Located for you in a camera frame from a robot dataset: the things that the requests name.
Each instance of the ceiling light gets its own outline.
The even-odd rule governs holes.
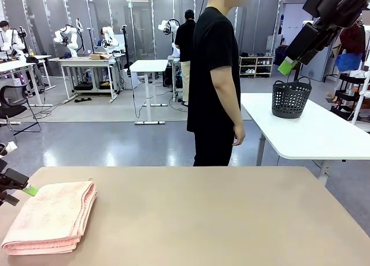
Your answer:
[[[149,2],[149,0],[126,0],[126,2]]]

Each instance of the green tape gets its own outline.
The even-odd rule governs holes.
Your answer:
[[[37,192],[39,189],[36,189],[35,187],[30,186],[29,188],[23,189],[23,192],[31,195],[31,196],[36,196]]]
[[[284,74],[284,75],[288,75],[291,70],[295,67],[295,65],[297,64],[296,61],[294,61],[292,64],[290,62],[288,62],[287,60],[284,60],[282,62],[282,64],[280,65],[279,67],[279,71]]]

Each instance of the cardboard box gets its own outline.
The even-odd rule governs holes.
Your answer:
[[[109,60],[112,57],[113,56],[110,55],[110,54],[92,54],[92,55],[90,55],[90,58],[92,60]]]

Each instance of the red jacket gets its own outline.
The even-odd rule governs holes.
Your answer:
[[[366,36],[364,26],[358,26],[356,23],[351,28],[344,29],[340,35],[342,49],[346,49],[347,53],[362,55],[362,61],[365,61],[366,53]]]

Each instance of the blue bag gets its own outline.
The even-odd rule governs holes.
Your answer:
[[[338,67],[339,71],[356,71],[360,66],[362,59],[362,54],[356,55],[354,53],[346,53],[338,55],[335,61],[335,65]]]

